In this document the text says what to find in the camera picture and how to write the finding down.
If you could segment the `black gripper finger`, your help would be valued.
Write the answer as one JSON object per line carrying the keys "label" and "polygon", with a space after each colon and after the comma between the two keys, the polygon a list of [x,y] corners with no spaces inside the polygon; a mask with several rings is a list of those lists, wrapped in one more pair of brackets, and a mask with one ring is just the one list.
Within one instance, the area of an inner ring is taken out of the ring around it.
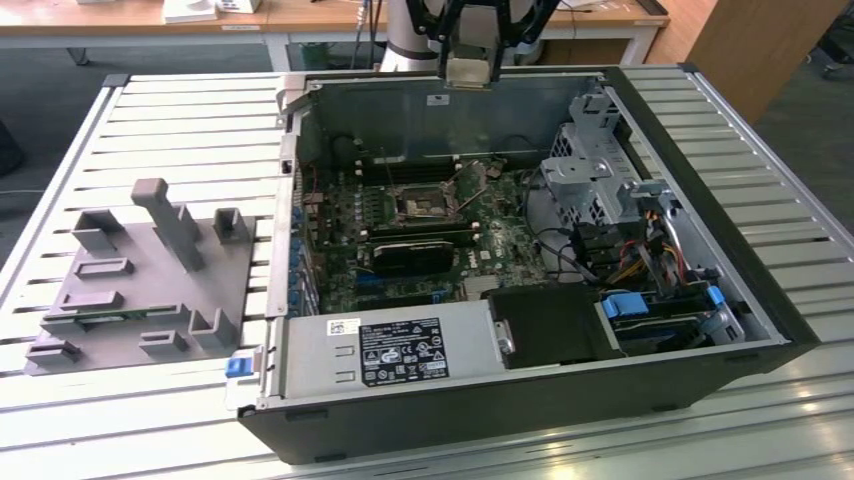
{"label": "black gripper finger", "polygon": [[452,50],[452,37],[462,13],[460,1],[444,1],[438,14],[430,11],[422,0],[406,0],[415,33],[439,44],[438,74],[446,77],[448,55]]}
{"label": "black gripper finger", "polygon": [[531,46],[540,37],[558,7],[555,0],[496,1],[494,4],[498,40],[491,64],[491,81],[500,78],[504,54],[520,45]]}

